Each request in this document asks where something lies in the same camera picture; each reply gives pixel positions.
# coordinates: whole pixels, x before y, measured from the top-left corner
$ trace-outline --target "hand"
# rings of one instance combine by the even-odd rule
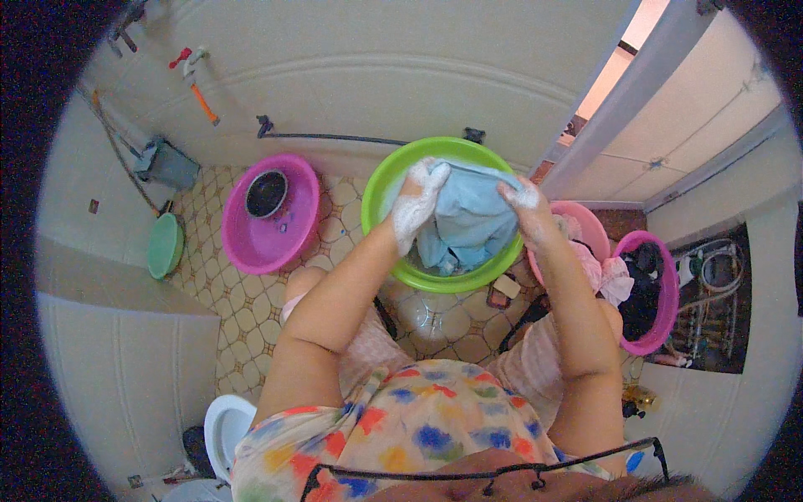
[[[516,191],[502,182],[499,182],[496,190],[519,216],[519,229],[524,244],[535,250],[546,239],[555,235],[562,237],[555,220],[552,219],[549,201],[538,186],[523,176],[516,178],[521,182],[522,190]]]
[[[430,173],[434,163],[434,157],[426,157],[407,170],[407,179],[390,210],[399,256],[410,252],[418,229],[435,212],[438,193],[451,173],[451,166],[447,163]]]

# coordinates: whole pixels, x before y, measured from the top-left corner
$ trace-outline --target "eyeglasses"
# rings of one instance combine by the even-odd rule
[[[557,471],[558,469],[563,469],[566,467],[571,467],[573,465],[578,465],[584,462],[589,462],[591,460],[598,460],[607,456],[616,455],[617,453],[622,453],[623,451],[628,450],[643,450],[649,446],[652,446],[653,456],[658,457],[658,461],[661,463],[661,469],[663,471],[663,477],[666,481],[669,481],[669,469],[666,466],[666,457],[663,454],[663,447],[661,446],[661,442],[658,441],[658,438],[645,438],[635,441],[633,443],[628,443],[624,446],[619,448],[614,448],[612,450],[606,450],[601,453],[596,453],[594,455],[589,455],[586,457],[582,457],[580,459],[569,460],[567,462],[560,462],[554,463],[552,465],[547,465],[546,463],[515,463],[513,465],[507,465],[505,467],[500,467],[495,471],[487,471],[487,472],[462,472],[462,473],[454,473],[454,474],[441,474],[437,472],[415,472],[410,474],[402,474],[402,473],[392,473],[392,472],[376,472],[376,471],[355,471],[352,469],[347,469],[344,467],[338,467],[337,465],[331,465],[328,463],[318,463],[315,467],[312,468],[309,475],[307,476],[307,483],[304,485],[304,491],[301,493],[301,502],[304,502],[307,499],[307,495],[315,490],[320,486],[320,482],[318,481],[318,473],[326,469],[335,477],[348,477],[348,478],[358,478],[362,480],[392,480],[392,481],[458,481],[458,480],[490,480],[488,485],[483,489],[483,495],[490,496],[493,492],[493,484],[496,481],[496,478],[501,476],[502,474],[507,474],[508,472],[515,472],[515,471],[534,471],[536,476],[538,477],[537,481],[532,482],[531,488],[536,490],[538,488],[543,488],[546,486],[546,481],[541,479],[542,472],[550,472],[550,471]]]

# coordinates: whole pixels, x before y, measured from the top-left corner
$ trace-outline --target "red faucet handle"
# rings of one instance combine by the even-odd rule
[[[168,65],[168,67],[172,70],[181,61],[184,61],[185,59],[189,58],[190,54],[192,54],[192,53],[193,52],[189,47],[184,47],[184,49],[181,50],[181,54],[178,55],[178,59],[176,59],[175,61],[170,61],[170,64]]]

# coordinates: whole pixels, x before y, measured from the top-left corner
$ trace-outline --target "gray bucket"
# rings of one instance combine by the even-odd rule
[[[142,151],[134,172],[143,182],[156,180],[175,190],[189,190],[201,166],[172,146],[165,138],[154,137]]]

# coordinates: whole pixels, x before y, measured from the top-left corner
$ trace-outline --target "white toilet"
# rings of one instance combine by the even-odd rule
[[[256,406],[237,394],[225,394],[212,401],[203,423],[206,455],[215,475],[231,484],[229,471],[234,462],[234,447],[248,432]]]
[[[237,394],[226,394],[212,401],[203,423],[206,456],[216,480],[193,480],[170,491],[162,502],[232,502],[229,471],[234,462],[234,447],[248,432],[256,406]]]

